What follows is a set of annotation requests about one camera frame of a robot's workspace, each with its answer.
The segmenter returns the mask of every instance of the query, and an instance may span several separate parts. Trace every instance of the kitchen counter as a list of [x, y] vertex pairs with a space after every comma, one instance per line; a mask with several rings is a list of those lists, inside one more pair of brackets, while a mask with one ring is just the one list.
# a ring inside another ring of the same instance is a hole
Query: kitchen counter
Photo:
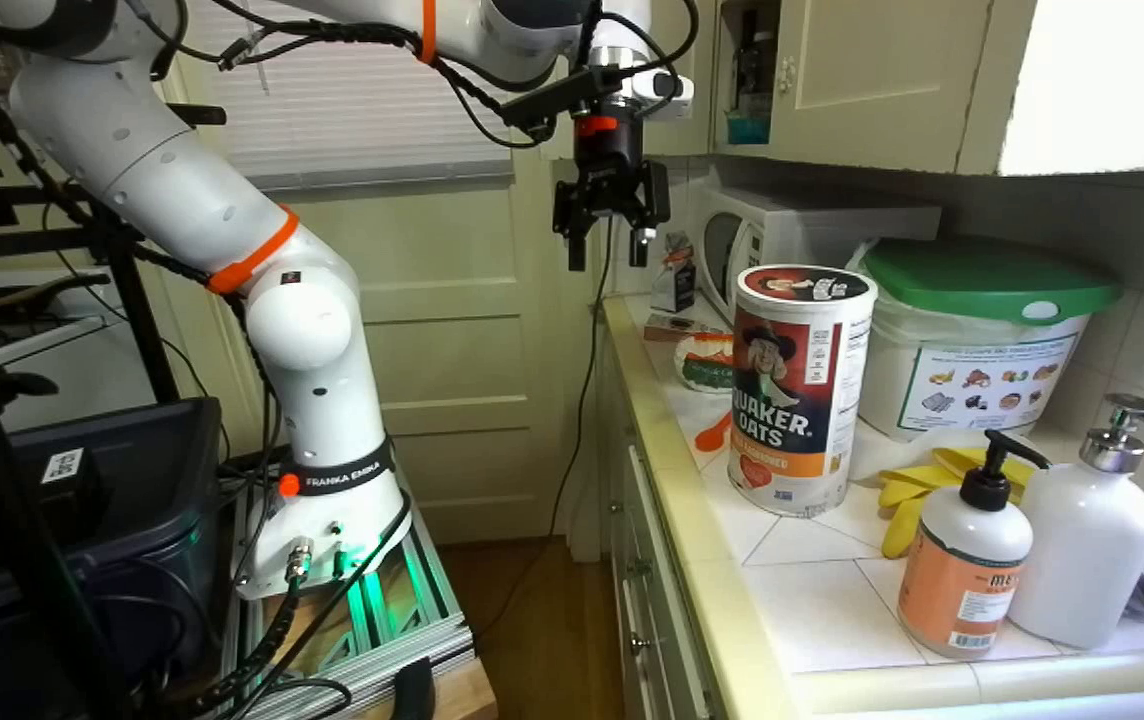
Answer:
[[[881, 467], [920, 447], [872, 427], [857, 436], [857, 480], [842, 506], [779, 520], [728, 480], [728, 452], [692, 436], [728, 411], [728, 391], [692, 391], [672, 367], [672, 339], [645, 339], [649, 294], [609, 301], [609, 336], [639, 427], [645, 463], [728, 714], [816, 714], [872, 708], [1077, 703], [1130, 695], [1144, 703], [1144, 620], [1122, 624], [1110, 648], [1071, 651], [1008, 629], [990, 660], [960, 663], [920, 648], [895, 624], [903, 559], [886, 559], [875, 514]], [[1071, 443], [1034, 436], [1051, 458]]]

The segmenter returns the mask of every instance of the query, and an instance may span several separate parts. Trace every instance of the window blind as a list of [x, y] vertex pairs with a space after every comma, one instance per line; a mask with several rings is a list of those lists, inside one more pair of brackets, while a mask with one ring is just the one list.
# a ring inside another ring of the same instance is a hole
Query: window blind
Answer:
[[[210, 0], [192, 5], [187, 42], [220, 51], [238, 35], [250, 35], [250, 18]], [[471, 127], [450, 79], [408, 48], [307, 42], [267, 65], [213, 67], [210, 82], [229, 112], [229, 158], [266, 193], [503, 179], [511, 172], [509, 153]]]

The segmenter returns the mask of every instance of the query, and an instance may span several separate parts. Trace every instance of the pump bottle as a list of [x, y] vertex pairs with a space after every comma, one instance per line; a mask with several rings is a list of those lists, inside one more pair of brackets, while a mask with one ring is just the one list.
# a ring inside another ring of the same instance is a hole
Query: pump bottle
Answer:
[[1114, 421], [1085, 436], [1080, 463], [1058, 463], [1023, 494], [1036, 548], [1013, 624], [1071, 648], [1095, 648], [1118, 630], [1144, 573], [1144, 488], [1131, 485], [1144, 455], [1144, 396], [1114, 391], [1110, 405]]
[[966, 488], [940, 488], [923, 504], [920, 535], [901, 578], [901, 624], [940, 655], [980, 660], [997, 648], [1015, 597], [1034, 522], [1008, 504], [1008, 452], [1043, 467], [1043, 455], [1006, 433], [985, 433], [985, 467]]

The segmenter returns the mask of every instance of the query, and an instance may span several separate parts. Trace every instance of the green lid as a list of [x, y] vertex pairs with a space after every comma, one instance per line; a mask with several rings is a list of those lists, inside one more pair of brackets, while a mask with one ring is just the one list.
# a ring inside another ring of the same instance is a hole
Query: green lid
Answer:
[[1122, 294], [1106, 271], [1006, 241], [881, 241], [865, 271], [901, 304], [1008, 322], [1059, 322]]

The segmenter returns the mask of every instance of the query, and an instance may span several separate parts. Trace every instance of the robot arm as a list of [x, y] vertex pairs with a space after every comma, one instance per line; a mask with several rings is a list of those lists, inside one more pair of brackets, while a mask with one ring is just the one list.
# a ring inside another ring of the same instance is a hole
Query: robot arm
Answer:
[[[600, 210], [623, 210], [636, 229], [669, 214], [664, 172], [639, 157], [639, 120], [692, 87], [664, 82], [664, 65], [649, 67], [629, 29], [597, 23], [586, 39], [586, 0], [292, 5], [342, 18], [333, 32], [406, 35], [420, 58], [465, 65], [499, 87], [540, 82], [503, 106], [529, 131], [571, 112], [580, 179], [557, 194], [571, 261]], [[649, 29], [649, 0], [603, 6]], [[0, 0], [0, 32], [32, 48], [8, 95], [21, 127], [84, 193], [246, 309], [292, 443], [292, 472], [266, 499], [241, 575], [258, 601], [284, 592], [287, 575], [324, 585], [343, 559], [386, 556], [408, 526], [408, 499], [387, 458], [356, 277], [156, 99], [152, 65], [173, 51], [166, 39], [175, 29], [183, 0]], [[571, 57], [571, 75], [546, 82], [561, 57]]]

